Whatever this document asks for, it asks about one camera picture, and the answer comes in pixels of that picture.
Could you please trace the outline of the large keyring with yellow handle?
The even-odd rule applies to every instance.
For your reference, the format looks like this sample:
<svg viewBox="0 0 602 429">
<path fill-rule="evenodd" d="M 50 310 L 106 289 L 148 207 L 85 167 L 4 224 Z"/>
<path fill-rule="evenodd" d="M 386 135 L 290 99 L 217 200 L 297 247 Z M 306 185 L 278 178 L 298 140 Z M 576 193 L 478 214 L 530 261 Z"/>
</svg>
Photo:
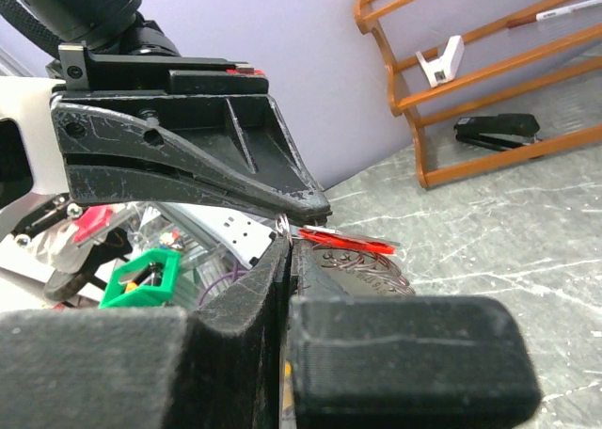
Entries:
<svg viewBox="0 0 602 429">
<path fill-rule="evenodd" d="M 296 240 L 291 266 L 293 293 L 341 297 L 410 296 L 416 292 L 389 257 Z"/>
</svg>

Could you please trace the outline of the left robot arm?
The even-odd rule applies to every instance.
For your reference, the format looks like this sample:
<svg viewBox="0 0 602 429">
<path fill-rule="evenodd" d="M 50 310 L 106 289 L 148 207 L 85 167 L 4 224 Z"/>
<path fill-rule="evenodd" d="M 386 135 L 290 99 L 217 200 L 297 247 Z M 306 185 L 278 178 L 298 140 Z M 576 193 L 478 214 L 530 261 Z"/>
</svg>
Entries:
<svg viewBox="0 0 602 429">
<path fill-rule="evenodd" d="M 264 74 L 181 56 L 141 0 L 1 0 L 51 57 L 44 78 L 1 80 L 1 231 L 47 200 L 169 202 L 324 224 Z"/>
</svg>

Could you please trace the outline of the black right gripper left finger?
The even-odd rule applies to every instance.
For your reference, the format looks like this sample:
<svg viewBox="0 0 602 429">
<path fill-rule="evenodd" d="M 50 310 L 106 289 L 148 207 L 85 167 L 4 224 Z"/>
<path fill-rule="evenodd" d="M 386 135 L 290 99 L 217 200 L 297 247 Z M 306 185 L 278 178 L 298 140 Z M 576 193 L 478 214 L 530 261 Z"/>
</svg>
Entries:
<svg viewBox="0 0 602 429">
<path fill-rule="evenodd" d="M 5 428 L 277 428 L 290 246 L 199 310 L 1 316 Z"/>
</svg>

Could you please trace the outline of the red key tag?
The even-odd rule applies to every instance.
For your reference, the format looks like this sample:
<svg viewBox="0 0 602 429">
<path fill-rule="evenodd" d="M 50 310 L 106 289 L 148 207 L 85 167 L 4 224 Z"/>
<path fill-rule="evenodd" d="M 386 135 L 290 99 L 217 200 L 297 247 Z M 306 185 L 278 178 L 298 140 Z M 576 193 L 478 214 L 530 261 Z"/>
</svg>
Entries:
<svg viewBox="0 0 602 429">
<path fill-rule="evenodd" d="M 298 235 L 322 246 L 352 249 L 381 255 L 393 255 L 396 248 L 400 245 L 390 240 L 314 226 L 300 228 Z"/>
</svg>

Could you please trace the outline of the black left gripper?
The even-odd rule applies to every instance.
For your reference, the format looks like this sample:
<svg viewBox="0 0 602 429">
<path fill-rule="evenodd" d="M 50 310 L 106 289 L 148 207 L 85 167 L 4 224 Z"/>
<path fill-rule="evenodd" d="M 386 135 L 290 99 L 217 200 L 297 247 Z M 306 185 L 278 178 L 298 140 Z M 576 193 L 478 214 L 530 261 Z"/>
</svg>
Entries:
<svg viewBox="0 0 602 429">
<path fill-rule="evenodd" d="M 63 44 L 51 117 L 79 203 L 187 203 L 324 223 L 267 79 L 246 63 Z"/>
</svg>

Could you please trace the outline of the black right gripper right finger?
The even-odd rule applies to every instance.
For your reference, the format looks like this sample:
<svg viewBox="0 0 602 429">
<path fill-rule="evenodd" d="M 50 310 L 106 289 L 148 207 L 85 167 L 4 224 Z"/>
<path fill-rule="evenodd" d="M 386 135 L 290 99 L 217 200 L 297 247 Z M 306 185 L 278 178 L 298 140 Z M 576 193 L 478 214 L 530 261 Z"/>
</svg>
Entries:
<svg viewBox="0 0 602 429">
<path fill-rule="evenodd" d="M 494 298 L 297 295 L 290 309 L 300 428 L 515 428 L 541 403 L 520 328 Z"/>
</svg>

